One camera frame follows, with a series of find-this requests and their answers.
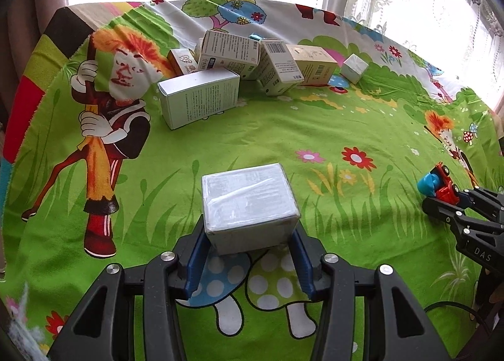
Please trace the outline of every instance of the cardboard box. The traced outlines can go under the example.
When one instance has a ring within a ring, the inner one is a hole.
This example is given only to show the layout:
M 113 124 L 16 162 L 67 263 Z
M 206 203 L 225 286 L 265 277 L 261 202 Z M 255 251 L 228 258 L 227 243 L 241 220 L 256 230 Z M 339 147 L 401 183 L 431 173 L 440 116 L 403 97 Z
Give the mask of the cardboard box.
M 239 82 L 234 72 L 216 68 L 158 83 L 164 120 L 177 129 L 235 107 Z
M 340 74 L 347 78 L 353 84 L 359 82 L 363 73 L 369 65 L 359 58 L 356 54 L 350 55 L 341 67 Z
M 218 31 L 205 33 L 198 70 L 226 68 L 249 79 L 258 63 L 259 42 Z
M 196 59 L 196 62 L 199 62 L 200 60 L 201 45 L 203 45 L 203 38 L 199 38 L 198 43 L 194 47 L 194 59 Z
M 323 48 L 310 45 L 287 45 L 303 74 L 301 85 L 327 85 L 338 63 Z
M 281 95 L 303 82 L 303 75 L 283 41 L 263 39 L 259 45 L 261 59 L 253 75 L 263 85 L 266 95 Z
M 192 56 L 191 51 L 187 48 L 170 49 L 167 58 L 177 76 L 198 71 L 196 68 L 198 63 Z
M 286 243 L 299 209 L 279 163 L 203 176 L 205 232 L 219 255 Z

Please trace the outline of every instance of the silver bolt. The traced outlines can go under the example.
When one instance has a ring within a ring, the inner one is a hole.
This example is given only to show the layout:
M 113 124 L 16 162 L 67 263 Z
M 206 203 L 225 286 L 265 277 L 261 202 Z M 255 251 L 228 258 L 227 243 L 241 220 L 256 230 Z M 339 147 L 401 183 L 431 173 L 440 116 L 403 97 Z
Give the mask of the silver bolt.
M 388 264 L 382 264 L 380 265 L 380 273 L 389 276 L 390 274 L 394 273 L 394 269 Z
M 328 263 L 337 263 L 340 258 L 334 253 L 327 253 L 324 255 L 324 260 Z
M 107 266 L 107 273 L 109 274 L 115 274 L 118 273 L 121 267 L 119 267 L 119 264 L 113 263 Z
M 174 252 L 164 252 L 161 253 L 161 259 L 163 262 L 171 262 L 175 258 Z

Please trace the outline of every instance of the cartoon hand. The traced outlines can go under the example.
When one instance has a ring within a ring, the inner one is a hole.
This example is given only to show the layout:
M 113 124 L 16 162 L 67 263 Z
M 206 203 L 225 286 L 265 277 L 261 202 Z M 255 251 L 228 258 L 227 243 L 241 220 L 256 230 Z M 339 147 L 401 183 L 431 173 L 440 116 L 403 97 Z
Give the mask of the cartoon hand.
M 70 85 L 78 92 L 86 91 L 86 81 L 94 82 L 96 72 L 98 71 L 98 62 L 89 60 L 84 61 L 79 65 L 77 74 L 70 79 Z
M 105 137 L 113 131 L 108 120 L 102 115 L 85 111 L 79 115 L 79 120 L 84 137 Z

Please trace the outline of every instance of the barcode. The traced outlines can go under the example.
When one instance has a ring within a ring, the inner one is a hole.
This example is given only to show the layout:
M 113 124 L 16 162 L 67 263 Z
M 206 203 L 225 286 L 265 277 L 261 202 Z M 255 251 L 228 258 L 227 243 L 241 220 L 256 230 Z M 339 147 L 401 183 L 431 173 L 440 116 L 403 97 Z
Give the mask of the barcode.
M 315 76 L 319 76 L 322 71 L 324 70 L 324 66 L 323 65 L 319 65 L 318 68 L 317 68 L 317 72 L 315 72 Z
M 269 42 L 266 43 L 266 46 L 270 50 L 270 52 L 274 52 L 276 54 L 284 54 L 285 53 L 285 48 L 283 47 L 283 44 L 278 43 L 278 42 Z

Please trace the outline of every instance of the cartoon character with orange hair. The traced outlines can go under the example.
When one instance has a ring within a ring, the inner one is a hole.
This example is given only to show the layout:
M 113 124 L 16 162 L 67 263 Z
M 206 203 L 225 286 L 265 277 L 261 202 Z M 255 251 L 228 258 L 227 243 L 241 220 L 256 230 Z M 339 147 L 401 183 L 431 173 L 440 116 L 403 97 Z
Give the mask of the cartoon character with orange hair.
M 449 155 L 458 160 L 462 167 L 466 170 L 473 186 L 477 186 L 478 182 L 474 177 L 473 170 L 469 164 L 469 160 L 462 150 L 455 144 L 453 139 L 452 129 L 453 121 L 446 115 L 439 115 L 435 111 L 426 111 L 425 119 L 427 126 L 424 126 L 437 140 L 441 142 Z
M 98 62 L 94 59 L 96 49 L 114 55 L 108 91 L 94 87 L 98 72 Z M 115 183 L 123 160 L 138 157 L 150 131 L 150 116 L 141 98 L 151 84 L 173 75 L 167 58 L 140 32 L 116 25 L 92 34 L 88 58 L 80 63 L 77 73 L 70 79 L 73 99 L 85 105 L 79 115 L 84 140 L 77 150 L 54 167 L 34 205 L 21 218 L 28 221 L 37 213 L 62 169 L 84 159 L 87 164 L 84 211 L 89 213 L 84 250 L 100 259 L 115 255 L 110 219 L 119 209 Z

